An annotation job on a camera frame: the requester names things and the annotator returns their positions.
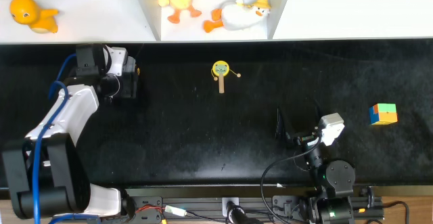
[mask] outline white duck plush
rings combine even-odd
[[[220,27],[227,30],[242,30],[262,22],[269,15],[271,6],[268,0],[257,0],[252,5],[245,5],[244,0],[226,1],[221,8],[212,11],[212,21],[205,21],[207,33]]]

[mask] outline robotic arm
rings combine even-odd
[[[42,139],[39,200],[42,217],[84,213],[106,217],[133,215],[135,207],[126,192],[89,182],[75,146],[100,101],[135,98],[139,69],[126,49],[100,44],[76,48],[75,76],[67,78],[68,95],[61,90],[46,117],[24,140],[8,142],[2,152],[15,214],[33,218],[32,171],[35,141],[64,99],[68,102]]]

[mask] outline blue cube face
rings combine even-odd
[[[373,107],[370,107],[370,123],[375,124],[379,121],[379,113],[374,114]]]

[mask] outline toy cube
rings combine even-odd
[[[397,121],[395,104],[376,104],[370,108],[370,122],[372,125],[389,125]]]

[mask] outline wooden handle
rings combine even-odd
[[[224,74],[220,73],[218,76],[219,93],[224,93]]]

